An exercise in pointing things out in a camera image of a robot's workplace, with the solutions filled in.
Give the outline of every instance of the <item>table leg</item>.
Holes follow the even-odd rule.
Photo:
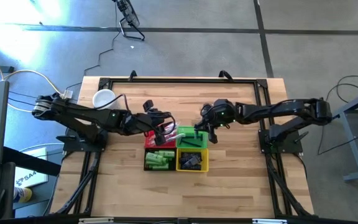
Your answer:
[[[60,173],[61,165],[39,159],[34,156],[4,147],[2,163],[14,162],[16,166],[34,170],[47,175],[57,176]]]

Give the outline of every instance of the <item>yellow bin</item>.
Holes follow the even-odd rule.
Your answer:
[[[201,161],[201,170],[182,170],[180,169],[180,162],[179,159],[181,158],[181,153],[182,152],[200,152],[201,153],[201,158],[203,159]],[[209,171],[209,167],[208,167],[208,149],[177,149],[177,171],[182,171],[182,172],[208,172]]]

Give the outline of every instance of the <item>green bin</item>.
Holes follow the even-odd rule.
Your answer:
[[[182,149],[206,149],[208,142],[208,133],[205,131],[199,131],[198,136],[202,136],[202,140],[200,138],[194,138],[194,127],[192,126],[179,126],[177,130],[177,134],[185,133],[186,137],[177,139],[177,148]]]

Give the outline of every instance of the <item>plastic bin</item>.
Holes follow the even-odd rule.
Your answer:
[[[147,137],[145,139],[145,142],[144,142],[144,148],[145,149],[171,149],[171,150],[175,150],[177,149],[176,147],[176,140],[174,141],[170,141],[170,142],[166,142],[164,144],[162,144],[161,146],[156,146],[154,144],[152,144],[150,142],[151,139],[154,139],[155,135],[154,135],[154,131],[149,131],[147,133]]]
[[[200,140],[199,138],[198,139],[191,138],[195,134],[194,127],[192,127],[192,126],[179,126],[177,133],[178,134],[185,133],[186,137],[188,137],[188,138],[182,138],[181,140],[177,139],[177,148],[181,148],[181,149],[206,149],[207,148],[207,142],[208,142],[208,133],[207,132],[205,132],[205,131],[198,132],[198,135],[199,136],[201,135],[203,137],[203,140]],[[183,141],[190,142],[192,144],[197,144],[200,147],[193,146],[191,144],[187,144]]]
[[[168,169],[167,170],[153,170],[151,167],[149,167],[149,165],[146,164],[146,154],[148,152],[152,152],[154,153],[155,151],[174,151],[175,152],[175,157],[168,162]],[[172,149],[172,148],[159,148],[159,149],[145,149],[144,152],[144,159],[143,159],[143,170],[144,171],[176,171],[176,166],[177,166],[177,151],[176,149]]]
[[[180,162],[179,162],[179,158],[181,158],[181,153],[182,152],[200,152],[201,153],[201,158],[203,159],[201,161],[201,170],[182,170],[180,169]],[[181,172],[208,172],[209,171],[209,159],[208,159],[208,149],[198,149],[198,148],[193,148],[193,149],[177,149],[177,154],[175,155],[177,158],[177,171],[181,171]]]

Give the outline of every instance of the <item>desk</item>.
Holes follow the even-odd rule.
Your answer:
[[[84,77],[79,104],[92,107],[99,78]],[[272,103],[287,99],[282,79],[267,81]],[[202,105],[218,98],[255,104],[254,89],[245,84],[115,83],[112,89],[116,95],[126,94],[134,113],[143,112],[142,104],[153,100],[156,108],[170,111],[180,125],[199,121]],[[275,121],[280,124],[289,119]],[[209,172],[202,174],[145,172],[143,135],[109,134],[99,167],[92,216],[273,217],[265,157],[258,147],[258,129],[258,123],[236,123],[231,129],[218,129],[219,143],[208,144]],[[83,157],[84,153],[74,152],[63,161],[51,212],[61,208],[76,189]],[[282,157],[288,187],[302,206],[313,213],[302,164],[293,155]],[[281,192],[277,192],[283,208]]]

